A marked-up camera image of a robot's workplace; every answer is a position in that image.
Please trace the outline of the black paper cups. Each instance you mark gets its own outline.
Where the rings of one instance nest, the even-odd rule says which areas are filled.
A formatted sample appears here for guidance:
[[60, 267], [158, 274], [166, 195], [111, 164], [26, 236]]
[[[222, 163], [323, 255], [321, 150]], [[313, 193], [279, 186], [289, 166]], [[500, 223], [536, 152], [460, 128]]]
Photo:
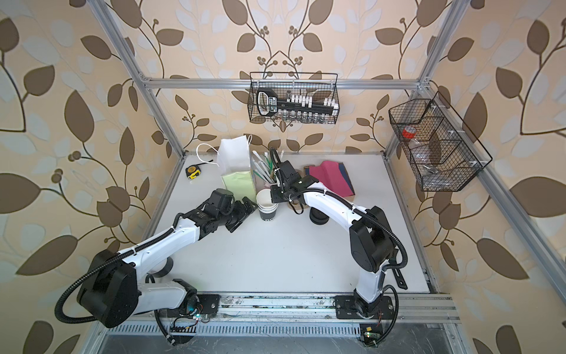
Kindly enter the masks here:
[[272, 221], [274, 219], [278, 204], [272, 201], [270, 189], [263, 189], [257, 193], [256, 204], [260, 218], [263, 221]]

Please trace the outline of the black coffee cup lids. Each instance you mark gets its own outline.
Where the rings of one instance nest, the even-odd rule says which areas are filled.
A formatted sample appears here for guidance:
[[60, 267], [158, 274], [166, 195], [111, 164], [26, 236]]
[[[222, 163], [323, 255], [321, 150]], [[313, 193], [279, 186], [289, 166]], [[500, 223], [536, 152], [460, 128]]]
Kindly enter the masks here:
[[328, 215], [313, 207], [310, 208], [309, 217], [315, 225], [319, 226], [326, 224], [330, 220]]

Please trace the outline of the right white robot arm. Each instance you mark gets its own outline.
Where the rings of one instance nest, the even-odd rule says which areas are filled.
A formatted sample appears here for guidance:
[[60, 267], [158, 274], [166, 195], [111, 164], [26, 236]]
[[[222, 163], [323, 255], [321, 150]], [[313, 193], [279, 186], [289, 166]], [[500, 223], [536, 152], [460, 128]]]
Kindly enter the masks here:
[[271, 201], [310, 208], [312, 222], [330, 219], [349, 233], [352, 258], [360, 267], [353, 293], [353, 310], [361, 318], [371, 319], [382, 311], [394, 286], [386, 285], [386, 274], [408, 265], [408, 252], [391, 231], [385, 213], [377, 206], [357, 206], [331, 191], [317, 178], [300, 176], [289, 161], [281, 161], [271, 150], [276, 184], [271, 186]]

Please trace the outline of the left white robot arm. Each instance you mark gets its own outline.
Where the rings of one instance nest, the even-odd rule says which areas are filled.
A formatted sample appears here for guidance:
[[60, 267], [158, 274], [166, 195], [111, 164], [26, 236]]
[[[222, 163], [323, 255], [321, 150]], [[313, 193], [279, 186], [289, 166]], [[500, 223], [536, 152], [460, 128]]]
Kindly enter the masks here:
[[173, 254], [220, 227], [234, 232], [256, 208], [249, 198], [238, 201], [232, 192], [216, 189], [197, 208], [178, 213], [165, 231], [120, 252], [99, 252], [56, 302], [56, 319], [65, 324], [99, 321], [113, 328], [133, 315], [162, 309], [191, 314], [198, 309], [193, 286], [178, 278], [152, 283], [147, 276], [167, 275]]

